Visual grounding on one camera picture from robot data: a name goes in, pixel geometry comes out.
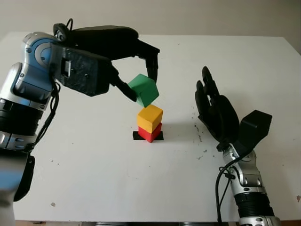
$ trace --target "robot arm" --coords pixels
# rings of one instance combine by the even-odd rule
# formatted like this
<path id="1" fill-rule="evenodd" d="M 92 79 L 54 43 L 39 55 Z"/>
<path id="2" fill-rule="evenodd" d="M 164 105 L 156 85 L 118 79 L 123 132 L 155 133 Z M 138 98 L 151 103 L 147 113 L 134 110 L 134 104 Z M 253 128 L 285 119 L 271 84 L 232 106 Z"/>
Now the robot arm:
<path id="1" fill-rule="evenodd" d="M 238 206 L 240 225 L 280 226 L 279 218 L 275 217 L 269 205 L 253 150 L 267 136 L 272 116 L 255 110 L 239 124 L 234 108 L 225 96 L 219 94 L 207 67 L 203 68 L 202 74 L 204 85 L 198 81 L 195 94 L 199 119 L 219 142 L 217 150 L 223 153 L 226 163 L 215 184 L 219 225 L 222 224 L 219 180 L 223 172 L 227 171 L 226 175 Z"/>
<path id="2" fill-rule="evenodd" d="M 54 36 L 42 32 L 25 36 L 24 61 L 12 66 L 0 92 L 0 219 L 6 226 L 15 225 L 13 201 L 30 189 L 35 163 L 31 152 L 55 115 L 59 92 L 55 80 L 89 96 L 106 93 L 111 84 L 136 101 L 111 63 L 134 56 L 145 59 L 148 76 L 157 79 L 159 49 L 138 40 L 131 28 L 72 31 L 55 24 L 54 32 Z M 49 103 L 51 113 L 36 135 Z"/>

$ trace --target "wire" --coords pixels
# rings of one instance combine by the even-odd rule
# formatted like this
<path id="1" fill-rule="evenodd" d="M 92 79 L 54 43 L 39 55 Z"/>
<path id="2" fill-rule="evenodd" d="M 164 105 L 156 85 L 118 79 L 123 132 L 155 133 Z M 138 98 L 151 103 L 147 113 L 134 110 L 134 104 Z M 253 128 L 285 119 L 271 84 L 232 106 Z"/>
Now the wire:
<path id="1" fill-rule="evenodd" d="M 40 130 L 39 134 L 37 135 L 35 145 L 45 135 L 51 121 L 53 120 L 53 118 L 55 116 L 55 112 L 56 112 L 57 107 L 58 107 L 59 91 L 61 90 L 61 86 L 57 82 L 55 82 L 53 74 L 54 74 L 54 65 L 50 65 L 50 67 L 49 67 L 49 77 L 50 77 L 50 81 L 51 81 L 52 87 L 53 87 L 53 90 L 51 92 L 52 97 L 51 97 L 51 101 L 50 101 L 50 114 L 47 117 L 47 119 L 45 120 L 44 125 L 43 125 L 42 129 Z"/>
<path id="2" fill-rule="evenodd" d="M 228 162 L 225 166 L 223 166 L 221 168 L 220 172 L 218 173 L 218 175 L 216 177 L 216 181 L 215 181 L 215 204 L 216 204 L 216 211 L 217 211 L 217 222 L 220 226 L 222 225 L 222 215 L 221 215 L 221 203 L 220 203 L 218 188 L 219 188 L 219 183 L 220 183 L 221 177 L 222 177 L 224 171 L 226 171 L 231 165 L 238 162 L 239 160 L 242 160 L 248 154 L 249 154 L 249 152 L 246 152 L 245 154 L 239 156 L 237 159 Z"/>
<path id="3" fill-rule="evenodd" d="M 68 27 L 68 25 L 70 24 L 70 28 L 69 28 L 69 31 L 72 31 L 72 28 L 73 28 L 73 19 L 70 18 L 66 24 L 66 27 Z"/>
<path id="4" fill-rule="evenodd" d="M 226 194 L 226 192 L 227 192 L 227 189 L 228 189 L 229 184 L 230 184 L 230 181 L 231 181 L 231 174 L 230 174 L 230 172 L 229 172 L 228 169 L 226 169 L 226 171 L 227 171 L 227 174 L 224 173 L 224 175 L 228 178 L 228 182 L 227 182 L 227 185 L 226 185 L 226 187 L 225 187 L 224 193 L 222 194 L 222 198 L 221 198 L 221 201 L 220 201 L 220 206 L 222 206 L 222 201 L 223 201 L 223 199 L 224 199 L 224 197 L 225 197 L 225 194 Z"/>

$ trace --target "stacked blocks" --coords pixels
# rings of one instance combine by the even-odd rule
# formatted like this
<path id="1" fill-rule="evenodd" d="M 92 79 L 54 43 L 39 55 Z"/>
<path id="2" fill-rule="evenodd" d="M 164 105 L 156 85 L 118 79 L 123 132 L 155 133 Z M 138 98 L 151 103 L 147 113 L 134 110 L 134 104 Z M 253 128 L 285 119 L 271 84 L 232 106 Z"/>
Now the stacked blocks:
<path id="1" fill-rule="evenodd" d="M 136 93 L 137 103 L 142 107 L 147 107 L 159 96 L 155 81 L 143 74 L 137 75 L 128 85 Z"/>
<path id="2" fill-rule="evenodd" d="M 138 134 L 148 142 L 153 140 L 160 134 L 161 120 L 163 110 L 154 106 L 148 105 L 138 113 Z"/>

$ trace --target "white table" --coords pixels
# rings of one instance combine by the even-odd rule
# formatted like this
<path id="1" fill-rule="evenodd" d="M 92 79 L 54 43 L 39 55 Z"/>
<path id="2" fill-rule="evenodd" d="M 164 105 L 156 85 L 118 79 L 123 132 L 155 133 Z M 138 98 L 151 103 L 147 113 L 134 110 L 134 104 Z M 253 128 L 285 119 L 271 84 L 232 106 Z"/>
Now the white table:
<path id="1" fill-rule="evenodd" d="M 10 33 L 0 42 L 1 83 L 20 60 L 25 35 Z M 33 153 L 31 190 L 14 205 L 16 219 L 215 221 L 214 183 L 224 163 L 217 142 L 197 119 L 194 92 L 204 65 L 240 119 L 254 109 L 273 115 L 269 135 L 256 147 L 257 166 L 275 214 L 300 219 L 300 55 L 283 38 L 141 39 L 161 50 L 160 96 L 154 104 L 164 110 L 165 140 L 133 141 L 141 107 L 116 88 L 98 97 L 62 88 L 57 115 Z M 137 58 L 114 64 L 126 81 L 146 74 L 144 61 Z M 238 220 L 231 190 L 222 217 Z"/>

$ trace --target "red cube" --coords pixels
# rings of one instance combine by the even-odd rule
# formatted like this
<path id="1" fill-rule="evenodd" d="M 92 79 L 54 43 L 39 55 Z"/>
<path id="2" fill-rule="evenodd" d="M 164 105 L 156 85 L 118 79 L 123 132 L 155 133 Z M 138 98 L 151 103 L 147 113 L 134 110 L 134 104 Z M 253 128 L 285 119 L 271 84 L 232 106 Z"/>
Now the red cube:
<path id="1" fill-rule="evenodd" d="M 161 126 L 162 126 L 162 123 L 160 122 L 160 124 L 155 128 L 155 130 L 152 133 L 149 133 L 148 131 L 145 131 L 141 127 L 138 127 L 138 134 L 141 137 L 143 137 L 145 140 L 147 140 L 148 142 L 151 143 L 160 134 Z"/>

